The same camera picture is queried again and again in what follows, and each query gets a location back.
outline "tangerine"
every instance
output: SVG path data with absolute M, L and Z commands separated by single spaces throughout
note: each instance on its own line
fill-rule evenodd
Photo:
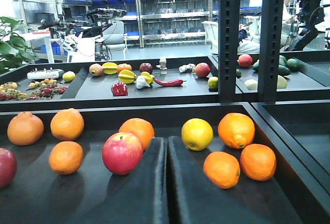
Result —
M 249 116 L 232 112 L 219 122 L 218 134 L 228 147 L 244 148 L 253 142 L 255 126 Z
M 77 109 L 63 109 L 52 118 L 51 131 L 62 141 L 73 141 L 81 135 L 84 125 L 84 118 Z
M 126 120 L 119 128 L 119 132 L 128 132 L 135 135 L 142 143 L 143 151 L 146 151 L 151 139 L 155 136 L 153 125 L 147 120 L 138 117 Z
M 222 189 L 235 186 L 241 172 L 238 160 L 222 151 L 212 152 L 206 157 L 203 171 L 214 184 Z
M 266 181 L 276 171 L 276 155 L 274 151 L 262 144 L 250 144 L 241 153 L 242 171 L 251 179 Z
M 181 138 L 191 150 L 201 151 L 212 142 L 213 130 L 205 120 L 192 118 L 182 126 Z
M 7 135 L 16 145 L 30 145 L 42 136 L 43 121 L 31 112 L 20 112 L 9 122 Z
M 80 144 L 71 141 L 60 142 L 55 145 L 49 155 L 49 165 L 58 174 L 72 174 L 76 172 L 84 158 Z

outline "chair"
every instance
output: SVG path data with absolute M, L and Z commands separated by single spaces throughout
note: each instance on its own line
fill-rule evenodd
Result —
M 202 23 L 205 28 L 205 44 L 211 42 L 211 53 L 218 54 L 218 23 L 211 21 Z
M 127 50 L 127 34 L 124 34 L 123 22 L 113 22 L 113 25 L 103 32 L 103 39 L 104 43 L 110 51 L 122 50 L 124 54 L 124 60 L 126 60 L 125 52 L 127 51 L 127 57 L 129 59 Z
M 244 16 L 246 19 L 246 23 L 252 22 L 252 24 L 249 26 L 249 33 L 250 36 L 252 37 L 251 41 L 255 41 L 260 43 L 260 16 L 251 16 L 247 15 Z

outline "avocado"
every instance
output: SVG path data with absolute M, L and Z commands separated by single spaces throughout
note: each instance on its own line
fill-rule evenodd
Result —
M 279 65 L 278 66 L 278 74 L 280 76 L 288 76 L 291 74 L 291 70 L 288 69 L 287 67 L 283 66 L 283 65 Z
M 259 60 L 252 65 L 252 69 L 256 72 L 259 70 Z
M 242 72 L 240 72 L 239 69 L 236 69 L 236 77 L 241 78 L 242 77 Z
M 300 68 L 300 61 L 298 59 L 295 58 L 290 58 L 287 61 L 287 67 L 291 70 L 291 71 L 299 71 Z

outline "metal shelving unit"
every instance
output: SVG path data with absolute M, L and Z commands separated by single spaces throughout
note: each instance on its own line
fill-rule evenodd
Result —
M 132 43 L 142 43 L 140 29 L 140 15 L 138 10 L 138 0 L 92 0 L 96 8 L 116 8 L 127 10 L 128 14 L 122 18 L 116 18 L 117 21 L 123 21 L 127 40 Z
M 204 40 L 209 0 L 139 0 L 142 44 Z

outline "apple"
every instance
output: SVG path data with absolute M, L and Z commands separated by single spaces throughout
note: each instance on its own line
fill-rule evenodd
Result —
M 104 165 L 116 175 L 126 175 L 133 171 L 142 157 L 142 143 L 135 135 L 128 132 L 113 134 L 102 148 Z
M 252 62 L 253 59 L 248 54 L 243 54 L 238 57 L 238 65 L 241 66 L 242 68 L 249 67 L 252 64 Z
M 211 69 L 207 63 L 199 63 L 195 67 L 195 73 L 198 77 L 207 77 L 210 72 Z
M 91 73 L 92 76 L 100 76 L 103 73 L 103 68 L 100 64 L 94 63 L 89 66 L 89 73 Z
M 218 78 L 216 76 L 212 76 L 208 78 L 207 85 L 210 89 L 218 88 Z
M 149 74 L 152 74 L 153 72 L 153 67 L 150 63 L 141 63 L 140 65 L 140 72 L 148 72 Z
M 14 153 L 0 148 L 0 189 L 12 182 L 17 170 L 17 161 Z

